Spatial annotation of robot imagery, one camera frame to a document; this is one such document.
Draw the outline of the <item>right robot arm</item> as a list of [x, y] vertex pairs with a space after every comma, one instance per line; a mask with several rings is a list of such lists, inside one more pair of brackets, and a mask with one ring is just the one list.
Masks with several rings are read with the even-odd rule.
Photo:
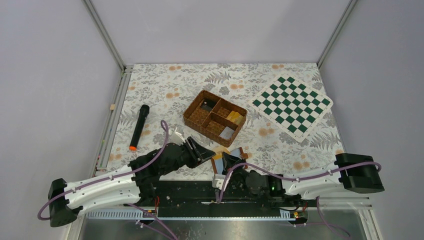
[[222, 173], [215, 174], [212, 179], [212, 187], [220, 191], [220, 199], [230, 184], [270, 201], [289, 197], [314, 200], [333, 192], [373, 194], [385, 190], [379, 175], [382, 166], [369, 155], [340, 153], [332, 163], [287, 176], [271, 173], [227, 153], [222, 154], [222, 161]]

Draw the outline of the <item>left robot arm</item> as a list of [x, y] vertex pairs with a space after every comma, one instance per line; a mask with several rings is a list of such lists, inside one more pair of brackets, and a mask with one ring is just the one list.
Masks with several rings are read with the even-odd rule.
[[100, 208], [150, 203], [156, 198], [154, 184], [161, 176], [184, 166], [194, 169], [214, 156], [214, 151], [188, 137], [182, 144], [167, 143], [100, 176], [77, 182], [56, 179], [48, 193], [50, 226], [70, 224], [78, 216]]

